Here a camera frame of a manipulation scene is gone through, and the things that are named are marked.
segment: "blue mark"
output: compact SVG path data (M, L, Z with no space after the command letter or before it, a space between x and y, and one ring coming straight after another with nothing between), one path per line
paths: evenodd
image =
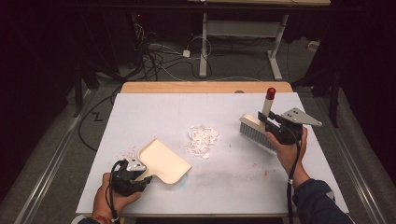
M181 177L181 179L177 182L177 186L179 188L184 188L187 184L187 180L189 179L189 175L185 174L183 175L183 177Z

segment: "white debris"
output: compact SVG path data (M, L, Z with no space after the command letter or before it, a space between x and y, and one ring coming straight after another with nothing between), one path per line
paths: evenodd
M196 157L209 158L210 145L215 145L219 132L206 128L204 125L192 126L189 130L191 142L187 144L187 150Z

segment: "blue sleeve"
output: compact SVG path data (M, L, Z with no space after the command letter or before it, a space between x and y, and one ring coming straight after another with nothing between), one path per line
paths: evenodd
M326 182L309 179L293 195L297 214L303 224L349 224L350 217L335 204L332 189Z
M99 222L90 217L87 217L83 218L78 224L99 224Z

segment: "cream dustpan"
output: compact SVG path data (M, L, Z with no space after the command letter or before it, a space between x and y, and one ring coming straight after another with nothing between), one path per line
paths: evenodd
M143 147L137 156L147 169L136 180L156 175L165 184L175 184L191 168L188 163L157 138Z

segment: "gray bristles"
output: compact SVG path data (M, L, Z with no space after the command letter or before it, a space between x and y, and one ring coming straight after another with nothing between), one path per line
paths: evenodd
M241 128L239 129L239 132L246 135L248 138L254 140L255 142L275 151L274 147L270 144L267 137L265 137L265 134L248 126L246 123L241 122Z

